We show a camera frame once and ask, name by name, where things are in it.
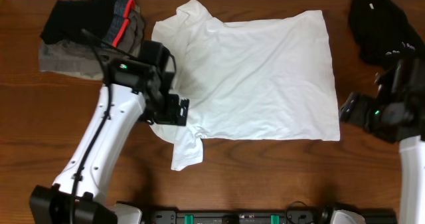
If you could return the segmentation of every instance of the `brown wooden surface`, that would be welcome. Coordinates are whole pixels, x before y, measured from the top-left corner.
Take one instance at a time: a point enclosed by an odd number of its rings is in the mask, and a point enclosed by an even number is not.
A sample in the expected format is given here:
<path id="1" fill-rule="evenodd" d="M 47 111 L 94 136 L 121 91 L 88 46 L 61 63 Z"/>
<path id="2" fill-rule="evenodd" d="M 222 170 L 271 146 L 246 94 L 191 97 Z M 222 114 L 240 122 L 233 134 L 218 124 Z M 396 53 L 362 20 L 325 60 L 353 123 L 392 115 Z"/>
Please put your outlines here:
<path id="1" fill-rule="evenodd" d="M 50 186 L 74 153 L 100 82 L 40 73 L 42 31 L 56 0 L 5 0 L 0 8 L 0 223 L 32 223 L 34 186 Z M 136 0 L 146 38 L 189 0 Z M 283 19 L 321 9 L 341 105 L 351 91 L 375 95 L 379 67 L 361 62 L 347 24 L 350 0 L 199 0 L 222 21 Z M 425 0 L 394 0 L 425 37 Z M 398 211 L 398 146 L 341 125 L 340 142 L 205 140 L 204 162 L 171 171 L 173 146 L 136 124 L 117 162 L 108 204 L 179 209 L 282 209 L 295 200 L 337 200 Z"/>

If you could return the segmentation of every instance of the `green tape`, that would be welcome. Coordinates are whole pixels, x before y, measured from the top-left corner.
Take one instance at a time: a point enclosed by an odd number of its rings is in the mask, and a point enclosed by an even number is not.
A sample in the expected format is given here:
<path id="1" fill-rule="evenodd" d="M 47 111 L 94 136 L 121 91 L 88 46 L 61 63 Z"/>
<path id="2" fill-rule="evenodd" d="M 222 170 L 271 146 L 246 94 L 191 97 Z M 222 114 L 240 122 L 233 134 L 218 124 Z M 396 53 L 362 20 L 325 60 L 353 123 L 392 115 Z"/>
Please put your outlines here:
<path id="1" fill-rule="evenodd" d="M 272 215 L 271 217 L 271 223 L 272 224 L 279 224 L 279 215 Z"/>
<path id="2" fill-rule="evenodd" d="M 185 224 L 193 224 L 193 215 L 185 215 Z"/>

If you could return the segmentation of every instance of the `white t-shirt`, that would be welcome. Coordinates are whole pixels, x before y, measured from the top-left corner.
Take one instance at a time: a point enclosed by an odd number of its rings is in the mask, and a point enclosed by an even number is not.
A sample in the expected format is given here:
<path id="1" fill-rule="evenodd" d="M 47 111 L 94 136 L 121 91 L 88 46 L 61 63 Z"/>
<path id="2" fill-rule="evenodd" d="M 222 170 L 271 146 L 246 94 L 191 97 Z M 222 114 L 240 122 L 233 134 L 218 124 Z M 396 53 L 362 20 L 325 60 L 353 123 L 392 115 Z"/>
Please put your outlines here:
<path id="1" fill-rule="evenodd" d="M 174 54 L 173 92 L 190 100 L 187 126 L 152 126 L 174 143 L 171 169 L 202 162 L 201 138 L 339 140 L 321 11 L 223 23 L 191 0 L 155 24 L 152 40 Z"/>

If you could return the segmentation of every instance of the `black cloth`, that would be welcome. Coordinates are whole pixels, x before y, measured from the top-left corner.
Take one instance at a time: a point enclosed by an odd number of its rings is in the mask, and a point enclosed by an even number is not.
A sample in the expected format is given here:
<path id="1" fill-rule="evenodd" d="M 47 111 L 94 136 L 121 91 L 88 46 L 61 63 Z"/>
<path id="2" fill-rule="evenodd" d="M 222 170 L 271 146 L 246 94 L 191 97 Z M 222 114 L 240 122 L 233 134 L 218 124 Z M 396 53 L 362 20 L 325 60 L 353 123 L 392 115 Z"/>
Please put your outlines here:
<path id="1" fill-rule="evenodd" d="M 63 39 L 86 44 L 81 29 L 102 38 L 114 18 L 117 0 L 57 1 L 41 33 L 44 43 L 55 44 Z"/>
<path id="2" fill-rule="evenodd" d="M 352 0 L 349 24 L 361 46 L 361 58 L 388 69 L 388 55 L 407 44 L 421 53 L 424 42 L 409 24 L 404 11 L 391 0 Z"/>

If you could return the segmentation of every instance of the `white cloth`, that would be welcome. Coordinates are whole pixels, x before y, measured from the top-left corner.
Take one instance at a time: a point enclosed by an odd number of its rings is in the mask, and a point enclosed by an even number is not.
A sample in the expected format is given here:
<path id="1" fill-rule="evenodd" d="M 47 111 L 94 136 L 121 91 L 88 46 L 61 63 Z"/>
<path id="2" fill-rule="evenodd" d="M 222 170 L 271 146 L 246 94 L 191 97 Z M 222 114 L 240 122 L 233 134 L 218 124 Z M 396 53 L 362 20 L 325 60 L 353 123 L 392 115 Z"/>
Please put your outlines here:
<path id="1" fill-rule="evenodd" d="M 187 126 L 152 126 L 174 143 L 171 169 L 202 162 L 201 138 L 339 140 L 321 11 L 223 23 L 191 0 L 155 24 L 152 40 L 175 55 L 174 92 L 190 100 Z"/>

